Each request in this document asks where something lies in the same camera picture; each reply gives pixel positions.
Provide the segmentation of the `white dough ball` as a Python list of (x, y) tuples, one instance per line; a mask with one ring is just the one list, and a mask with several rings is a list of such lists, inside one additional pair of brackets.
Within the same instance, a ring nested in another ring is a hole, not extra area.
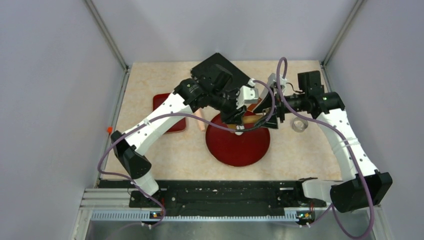
[(244, 125), (236, 125), (235, 126), (235, 134), (237, 135), (237, 136), (241, 136), (242, 134), (243, 134), (243, 130), (245, 129), (245, 126)]

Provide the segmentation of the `wooden double-ended roller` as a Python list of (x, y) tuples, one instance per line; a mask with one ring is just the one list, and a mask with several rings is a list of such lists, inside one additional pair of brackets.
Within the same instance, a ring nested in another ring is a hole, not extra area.
[(246, 115), (241, 118), (242, 123), (237, 124), (227, 124), (227, 127), (233, 130), (243, 130), (247, 124), (255, 124), (259, 122), (264, 117), (263, 114), (254, 114), (250, 111), (246, 112)]

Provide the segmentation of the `clear glass cup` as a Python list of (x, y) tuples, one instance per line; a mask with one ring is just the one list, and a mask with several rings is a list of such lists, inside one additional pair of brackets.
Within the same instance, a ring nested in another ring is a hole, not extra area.
[(290, 126), (294, 132), (303, 133), (309, 127), (309, 123), (303, 118), (295, 117), (290, 121)]

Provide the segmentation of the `round red tray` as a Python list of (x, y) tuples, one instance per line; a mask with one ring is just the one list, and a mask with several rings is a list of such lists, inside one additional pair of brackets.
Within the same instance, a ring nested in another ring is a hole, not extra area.
[(219, 162), (233, 167), (245, 167), (258, 162), (266, 155), (271, 144), (271, 135), (267, 128), (236, 135), (209, 125), (205, 142), (209, 152)]

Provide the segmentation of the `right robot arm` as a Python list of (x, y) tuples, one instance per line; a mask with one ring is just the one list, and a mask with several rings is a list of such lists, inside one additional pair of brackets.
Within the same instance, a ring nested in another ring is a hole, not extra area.
[[(307, 112), (320, 125), (340, 171), (340, 181), (303, 178), (297, 181), (299, 189), (293, 192), (293, 200), (299, 206), (307, 206), (313, 199), (331, 203), (339, 212), (346, 213), (366, 208), (371, 200), (379, 205), (393, 184), (388, 172), (380, 172), (365, 153), (348, 120), (345, 105), (338, 93), (326, 92), (318, 70), (297, 75), (299, 93), (285, 96), (296, 112)], [(370, 198), (359, 177), (361, 172)]]

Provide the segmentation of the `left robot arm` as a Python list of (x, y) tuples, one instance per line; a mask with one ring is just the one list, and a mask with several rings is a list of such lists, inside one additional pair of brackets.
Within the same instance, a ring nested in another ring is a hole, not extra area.
[(241, 125), (246, 105), (256, 103), (259, 92), (253, 78), (237, 78), (219, 64), (193, 70), (165, 101), (134, 127), (111, 135), (113, 152), (133, 181), (143, 192), (141, 200), (149, 207), (160, 202), (159, 185), (152, 164), (145, 154), (151, 145), (172, 126), (205, 107), (220, 111), (227, 125)]

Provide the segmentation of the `pink plastic cylinder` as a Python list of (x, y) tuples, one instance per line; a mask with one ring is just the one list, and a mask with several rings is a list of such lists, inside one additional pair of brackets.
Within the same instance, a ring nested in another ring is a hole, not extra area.
[(198, 109), (196, 112), (193, 113), (193, 115), (197, 117), (197, 120), (196, 121), (197, 121), (197, 125), (198, 125), (199, 130), (201, 132), (205, 132), (207, 130), (207, 125), (203, 121), (204, 114), (203, 114), (202, 109), (201, 108)]

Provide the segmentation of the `black case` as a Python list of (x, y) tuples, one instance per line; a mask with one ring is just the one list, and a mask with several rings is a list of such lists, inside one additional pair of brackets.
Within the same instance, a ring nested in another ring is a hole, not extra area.
[(251, 79), (218, 52), (194, 66), (190, 70), (190, 76), (213, 85), (216, 93), (235, 93)]

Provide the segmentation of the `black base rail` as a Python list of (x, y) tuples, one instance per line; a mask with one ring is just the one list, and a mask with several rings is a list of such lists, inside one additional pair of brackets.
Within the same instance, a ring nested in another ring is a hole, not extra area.
[(158, 180), (152, 198), (143, 196), (129, 180), (101, 180), (101, 189), (126, 189), (131, 209), (152, 209), (166, 217), (282, 217), (289, 210), (326, 210), (329, 203), (307, 198), (300, 181)]

